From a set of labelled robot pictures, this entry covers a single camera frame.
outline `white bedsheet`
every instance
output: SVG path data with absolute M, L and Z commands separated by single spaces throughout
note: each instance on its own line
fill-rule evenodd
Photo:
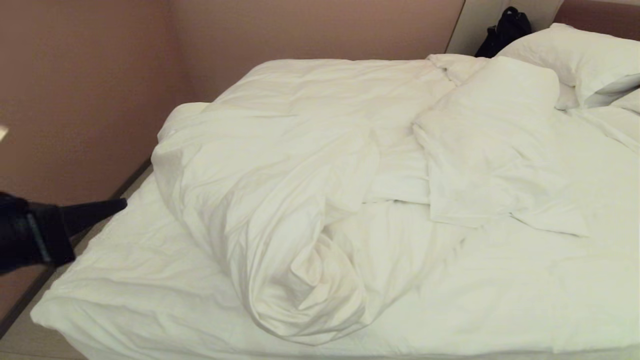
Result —
M 430 67 L 428 61 L 401 63 L 416 71 Z M 392 99 L 391 90 L 368 98 L 370 92 L 349 87 L 343 69 L 334 78 L 323 77 L 335 81 L 342 92 L 322 97 L 312 91 L 317 88 L 298 84 L 298 95 L 287 103 L 278 100 L 282 94 L 274 81 L 291 76 L 288 69 L 296 66 L 300 72 L 317 67 L 314 71 L 322 73 L 327 63 L 267 65 L 275 71 L 245 78 L 220 101 L 273 111 L 303 110 L 310 102 L 324 101 L 335 105 L 327 106 L 327 113 L 370 111 L 372 118 L 387 124 L 388 131 L 378 130 L 378 139 L 389 147 L 407 136 L 405 129 L 393 125 L 399 111 L 418 113 L 442 95 L 434 94 L 434 88 L 453 87 L 431 67 L 414 74 L 418 81 L 405 78 L 411 91 L 405 92 L 402 83 L 394 84 L 397 99 Z M 372 70 L 367 76 L 378 81 L 377 89 L 389 84 L 389 79 L 376 79 L 375 74 Z M 385 102 L 387 97 L 393 101 Z M 199 111 L 202 106 L 192 104 L 179 111 Z M 592 237 L 538 231 L 512 218 L 496 219 L 467 234 L 435 273 L 370 326 L 344 338 L 309 347 L 257 327 L 222 269 L 164 207 L 155 176 L 56 281 L 32 317 L 61 331 L 91 359 L 436 359 L 429 356 L 496 352 L 529 353 L 492 354 L 486 359 L 623 359 L 617 356 L 636 354 L 637 347 L 594 357 L 548 353 L 628 347 L 638 339 L 637 155 L 588 124 L 557 116 L 560 156 L 581 194 Z M 389 203 L 364 205 L 369 216 L 348 219 L 341 231 L 376 231 L 380 221 L 367 219 L 410 219 L 424 211 L 420 204 L 413 206 L 416 211 L 404 216 L 405 208 Z

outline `white duvet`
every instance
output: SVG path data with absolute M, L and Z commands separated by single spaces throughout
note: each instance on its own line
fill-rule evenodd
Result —
M 463 85 L 483 67 L 460 60 Z M 204 109 L 177 108 L 145 192 L 34 320 L 88 354 L 136 359 L 636 344 L 637 154 L 555 111 L 548 144 L 589 236 L 510 215 L 431 221 L 412 124 L 456 89 L 434 63 L 273 61 Z

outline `rumpled comforter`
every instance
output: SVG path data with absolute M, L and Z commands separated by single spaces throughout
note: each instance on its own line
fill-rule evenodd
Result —
M 438 65 L 442 59 L 428 61 Z M 351 63 L 334 61 L 338 76 L 340 67 Z M 296 62 L 291 65 L 291 76 L 317 75 L 297 73 Z M 482 71 L 483 64 L 471 65 L 454 81 L 461 87 L 439 88 L 439 97 L 461 91 L 467 78 Z M 375 89 L 381 71 L 404 65 L 361 61 L 358 66 L 363 69 L 358 81 L 367 79 Z M 268 68 L 269 63 L 254 69 L 246 81 L 268 77 Z M 549 82 L 531 81 L 542 83 L 541 92 L 553 82 L 557 87 L 557 78 Z M 273 101 L 261 106 L 224 101 L 223 95 L 198 115 L 167 122 L 152 162 L 166 205 L 203 251 L 223 265 L 253 321 L 283 339 L 317 345 L 373 322 L 455 253 L 471 228 L 431 220 L 429 152 L 411 127 L 419 111 L 406 111 L 389 126 L 379 114 L 332 108 L 321 96 L 306 103 L 305 111 L 284 105 L 295 98 L 292 94 L 283 106 Z M 522 107 L 522 99 L 511 107 L 508 99 L 491 94 L 483 99 L 496 107 L 478 109 L 496 114 L 528 116 L 540 110 L 536 104 Z M 473 113 L 478 104 L 457 106 Z M 389 166 L 403 160 L 411 165 Z

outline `mattress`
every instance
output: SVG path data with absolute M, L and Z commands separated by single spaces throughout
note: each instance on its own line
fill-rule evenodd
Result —
M 275 61 L 216 102 L 325 116 L 366 112 L 379 141 L 391 145 L 454 87 L 427 60 Z M 208 106 L 188 104 L 172 116 L 186 119 Z M 560 112 L 554 130 L 592 238 L 496 220 L 466 236 L 372 324 L 329 343 L 292 343 L 256 326 L 222 267 L 165 206 L 154 174 L 32 319 L 88 358 L 105 360 L 635 358 L 637 154 Z

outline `floor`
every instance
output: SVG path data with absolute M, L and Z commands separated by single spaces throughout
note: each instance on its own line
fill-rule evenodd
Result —
M 142 184 L 144 179 L 151 174 L 152 167 L 149 167 L 136 182 L 124 193 L 128 198 Z M 84 237 L 82 242 L 76 247 L 76 254 L 82 254 L 89 241 L 98 234 L 105 220 L 95 225 Z M 46 329 L 36 325 L 31 321 L 29 313 L 35 304 L 40 300 L 42 294 L 49 289 L 51 284 L 59 278 L 67 269 L 67 266 L 59 268 L 49 279 L 38 295 L 31 301 L 29 306 L 22 312 L 20 317 L 13 323 L 11 329 L 0 339 L 0 360 L 86 360 L 76 349 L 71 347 L 64 337 L 54 330 Z

